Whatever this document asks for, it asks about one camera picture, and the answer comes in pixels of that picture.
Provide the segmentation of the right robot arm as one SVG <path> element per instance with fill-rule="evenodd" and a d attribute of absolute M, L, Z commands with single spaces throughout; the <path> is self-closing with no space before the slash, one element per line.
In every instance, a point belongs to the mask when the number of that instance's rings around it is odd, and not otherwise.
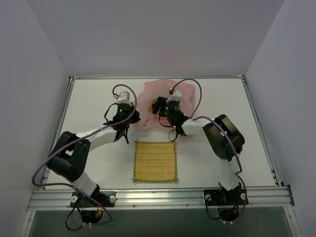
<path fill-rule="evenodd" d="M 166 118 L 176 136 L 199 135 L 207 138 L 215 155 L 220 159 L 219 198 L 232 203 L 237 198 L 236 188 L 241 186 L 238 175 L 242 172 L 239 155 L 245 138 L 232 121 L 221 114 L 213 119 L 206 116 L 189 118 L 180 111 L 180 102 L 158 97 L 152 102 L 152 113 Z"/>

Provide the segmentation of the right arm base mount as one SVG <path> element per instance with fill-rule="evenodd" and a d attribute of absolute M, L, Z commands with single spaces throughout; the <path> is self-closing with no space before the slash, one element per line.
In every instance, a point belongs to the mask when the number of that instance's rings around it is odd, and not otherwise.
<path fill-rule="evenodd" d="M 209 189 L 204 190 L 203 194 L 207 216 L 212 220 L 221 220 L 223 224 L 234 224 L 249 204 L 245 189 L 231 192 L 225 189 Z M 217 216 L 211 216 L 209 207 L 216 207 Z"/>

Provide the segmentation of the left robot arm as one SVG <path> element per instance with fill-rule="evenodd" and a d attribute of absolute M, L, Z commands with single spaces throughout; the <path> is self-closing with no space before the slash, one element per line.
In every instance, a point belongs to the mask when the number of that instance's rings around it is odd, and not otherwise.
<path fill-rule="evenodd" d="M 53 158 L 47 167 L 65 178 L 82 194 L 82 202 L 94 207 L 103 196 L 100 187 L 85 172 L 89 152 L 105 144 L 114 143 L 120 138 L 127 138 L 131 124 L 140 120 L 140 114 L 133 104 L 117 104 L 117 113 L 104 127 L 85 133 L 63 132 L 53 151 Z"/>

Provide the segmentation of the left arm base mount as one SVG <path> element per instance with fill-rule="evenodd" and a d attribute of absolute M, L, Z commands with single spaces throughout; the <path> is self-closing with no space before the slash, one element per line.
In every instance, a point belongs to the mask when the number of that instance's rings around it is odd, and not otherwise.
<path fill-rule="evenodd" d="M 115 207 L 116 201 L 116 193 L 112 191 L 102 192 L 96 190 L 91 196 L 74 191 L 70 200 L 71 211 L 65 220 L 65 225 L 69 230 L 74 231 L 80 229 L 83 225 L 97 226 L 108 224 L 113 221 L 108 208 Z M 71 229 L 68 225 L 68 220 L 75 213 L 79 215 L 80 226 L 76 229 Z"/>

